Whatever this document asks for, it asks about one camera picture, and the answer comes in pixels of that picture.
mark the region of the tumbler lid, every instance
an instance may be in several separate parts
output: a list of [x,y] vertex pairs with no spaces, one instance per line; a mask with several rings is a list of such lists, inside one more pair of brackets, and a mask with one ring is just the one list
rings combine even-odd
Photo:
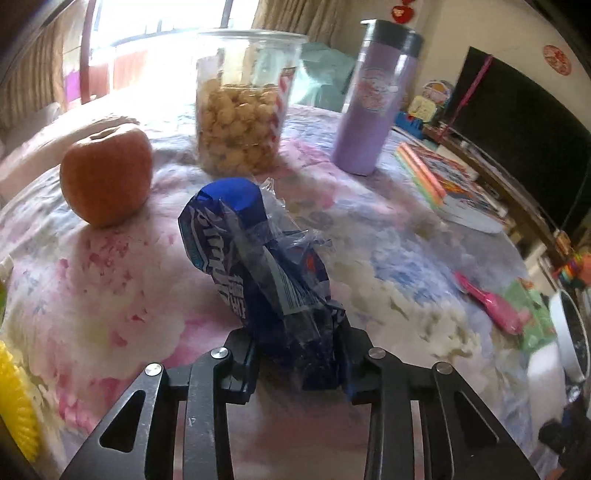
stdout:
[[368,26],[364,41],[388,45],[404,55],[418,57],[423,38],[414,30],[388,20],[363,20],[361,23]]

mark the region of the red heart decoration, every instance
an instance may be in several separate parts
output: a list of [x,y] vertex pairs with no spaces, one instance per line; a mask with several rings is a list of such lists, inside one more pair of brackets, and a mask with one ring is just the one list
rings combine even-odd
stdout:
[[408,23],[414,16],[414,10],[412,7],[406,5],[396,5],[392,9],[392,18],[396,23]]

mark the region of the green package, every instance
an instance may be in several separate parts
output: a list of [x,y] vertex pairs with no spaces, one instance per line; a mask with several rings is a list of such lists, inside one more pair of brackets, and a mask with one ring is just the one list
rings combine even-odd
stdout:
[[540,292],[521,278],[515,280],[503,295],[517,312],[527,309],[529,321],[523,327],[521,350],[529,355],[548,345],[556,338],[556,331],[550,319],[550,312]]

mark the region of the plastic wrapper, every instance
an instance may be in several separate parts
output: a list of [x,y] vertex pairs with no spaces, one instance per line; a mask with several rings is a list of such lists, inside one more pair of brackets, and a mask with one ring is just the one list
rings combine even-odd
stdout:
[[313,245],[272,191],[247,179],[202,188],[178,218],[187,255],[212,276],[222,300],[262,351],[305,390],[338,386],[334,334],[344,315],[330,299]]
[[550,312],[540,292],[533,288],[533,284],[519,278],[509,286],[503,296],[516,311],[526,309],[530,313],[528,322],[523,326],[523,352],[531,355],[555,340],[556,331],[550,319]]

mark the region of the floral bedsheet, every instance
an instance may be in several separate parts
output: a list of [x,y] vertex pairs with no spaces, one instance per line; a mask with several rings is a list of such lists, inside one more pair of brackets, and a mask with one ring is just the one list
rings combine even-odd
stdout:
[[[47,479],[147,363],[191,363],[239,326],[187,259],[178,230],[184,205],[211,181],[195,166],[191,109],[137,116],[155,172],[147,204],[125,224],[94,230],[80,220],[61,195],[59,167],[0,212],[0,260],[14,260],[0,339],[34,383],[44,440],[37,469]],[[527,275],[525,265],[505,235],[431,211],[392,157],[400,134],[391,132],[373,175],[336,168],[338,117],[291,108],[280,164],[257,180],[273,178],[295,221],[331,240],[319,254],[350,321],[405,362],[453,363],[529,454],[524,359],[450,279],[457,269],[501,291]],[[340,391],[302,392],[268,367],[250,403],[229,406],[228,417],[237,479],[363,477],[369,408]],[[415,461],[422,478],[420,449]]]

